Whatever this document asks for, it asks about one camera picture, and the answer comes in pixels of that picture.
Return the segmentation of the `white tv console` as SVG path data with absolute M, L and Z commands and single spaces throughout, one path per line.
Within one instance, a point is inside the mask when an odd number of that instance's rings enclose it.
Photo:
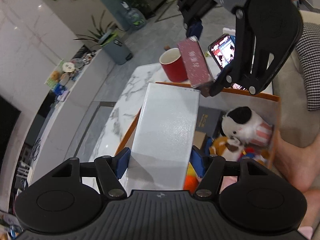
M 84 66 L 63 102 L 57 104 L 35 148 L 27 185 L 31 185 L 69 157 L 67 151 L 85 114 L 115 63 L 104 50 Z

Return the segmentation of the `water jug bottle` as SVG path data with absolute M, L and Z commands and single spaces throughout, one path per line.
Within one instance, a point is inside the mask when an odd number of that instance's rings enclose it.
M 130 7 L 125 1 L 121 2 L 125 9 L 125 17 L 133 29 L 141 29 L 146 25 L 146 19 L 136 8 Z

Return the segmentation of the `pink pouch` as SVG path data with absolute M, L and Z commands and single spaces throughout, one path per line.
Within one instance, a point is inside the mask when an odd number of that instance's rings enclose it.
M 220 188 L 220 193 L 227 188 L 228 186 L 236 183 L 238 181 L 238 178 L 235 176 L 224 176 L 223 180 L 222 180 L 222 184 L 221 184 L 221 188 Z

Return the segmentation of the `person bare leg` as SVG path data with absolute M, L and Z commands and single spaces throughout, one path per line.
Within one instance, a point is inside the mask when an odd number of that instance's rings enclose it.
M 292 145 L 275 133 L 276 155 L 274 165 L 282 176 L 296 189 L 303 193 L 307 201 L 307 211 L 298 231 L 307 239 L 313 236 L 313 224 L 319 215 L 319 189 L 311 185 L 319 176 L 319 135 L 309 146 L 304 148 Z

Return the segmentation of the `grey trash bin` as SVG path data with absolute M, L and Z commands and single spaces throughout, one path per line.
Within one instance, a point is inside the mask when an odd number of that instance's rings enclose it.
M 117 65 L 123 65 L 133 58 L 131 50 L 129 50 L 119 37 L 111 38 L 107 44 L 103 46 L 103 50 Z

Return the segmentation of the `black wall television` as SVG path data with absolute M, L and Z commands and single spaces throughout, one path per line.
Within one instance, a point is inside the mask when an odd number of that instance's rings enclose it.
M 21 111 L 0 96 L 0 167 Z

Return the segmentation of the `brown white plush dog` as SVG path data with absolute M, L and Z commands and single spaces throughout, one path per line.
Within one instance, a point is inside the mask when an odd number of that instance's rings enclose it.
M 244 145 L 237 138 L 218 137 L 209 147 L 210 155 L 224 157 L 227 161 L 238 161 L 244 154 Z

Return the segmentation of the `dark book box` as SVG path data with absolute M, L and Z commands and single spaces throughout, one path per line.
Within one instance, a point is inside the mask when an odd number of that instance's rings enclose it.
M 223 112 L 219 109 L 200 106 L 195 130 L 215 138 L 221 127 L 222 116 Z

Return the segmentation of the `white black plush toy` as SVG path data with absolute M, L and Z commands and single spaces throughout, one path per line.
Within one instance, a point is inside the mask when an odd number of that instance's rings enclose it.
M 260 147 L 266 147 L 273 134 L 272 126 L 247 106 L 228 111 L 222 118 L 221 128 L 229 138 Z

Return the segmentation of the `houndstooth cushion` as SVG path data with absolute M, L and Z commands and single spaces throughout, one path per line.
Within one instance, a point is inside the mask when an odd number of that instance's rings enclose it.
M 308 111 L 319 110 L 319 24 L 305 22 L 296 45 L 303 71 Z

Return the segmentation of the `teddy bear figurine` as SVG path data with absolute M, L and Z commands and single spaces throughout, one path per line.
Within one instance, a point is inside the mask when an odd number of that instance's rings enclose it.
M 61 76 L 61 73 L 58 70 L 55 70 L 50 74 L 50 78 L 55 82 L 59 82 L 60 76 Z

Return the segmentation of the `potted plant by bin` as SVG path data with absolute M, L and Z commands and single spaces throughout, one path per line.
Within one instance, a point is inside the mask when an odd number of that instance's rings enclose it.
M 111 42 L 113 38 L 118 36 L 117 25 L 111 21 L 105 27 L 103 26 L 104 16 L 106 10 L 103 10 L 99 20 L 97 21 L 94 15 L 91 15 L 93 30 L 88 29 L 89 35 L 76 34 L 75 41 L 89 41 L 93 42 L 95 46 L 104 47 Z

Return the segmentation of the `red mug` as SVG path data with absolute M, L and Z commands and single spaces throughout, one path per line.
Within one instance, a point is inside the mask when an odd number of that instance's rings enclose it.
M 159 58 L 168 79 L 172 82 L 183 82 L 188 79 L 184 62 L 178 48 L 166 50 Z

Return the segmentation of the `smartphone with lit screen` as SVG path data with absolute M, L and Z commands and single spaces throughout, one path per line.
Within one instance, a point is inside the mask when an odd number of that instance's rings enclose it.
M 220 70 L 230 64 L 234 59 L 235 36 L 223 34 L 208 46 L 208 52 L 214 59 Z

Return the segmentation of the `orange knitted ball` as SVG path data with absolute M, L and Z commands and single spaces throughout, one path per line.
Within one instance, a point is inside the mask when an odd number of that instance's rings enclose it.
M 187 190 L 191 194 L 193 194 L 196 191 L 201 180 L 202 179 L 196 174 L 191 163 L 189 163 L 188 168 L 187 168 L 187 174 L 185 176 L 183 189 Z

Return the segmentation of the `illustrated card box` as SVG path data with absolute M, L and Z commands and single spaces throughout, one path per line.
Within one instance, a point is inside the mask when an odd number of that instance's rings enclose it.
M 177 44 L 191 87 L 200 90 L 204 97 L 210 96 L 209 90 L 213 77 L 196 36 L 191 36 Z

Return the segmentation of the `brown cardboard box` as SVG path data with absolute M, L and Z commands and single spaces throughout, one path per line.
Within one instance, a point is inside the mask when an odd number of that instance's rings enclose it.
M 199 150 L 203 149 L 207 140 L 207 135 L 204 132 L 195 131 L 193 138 L 193 146 L 196 146 Z

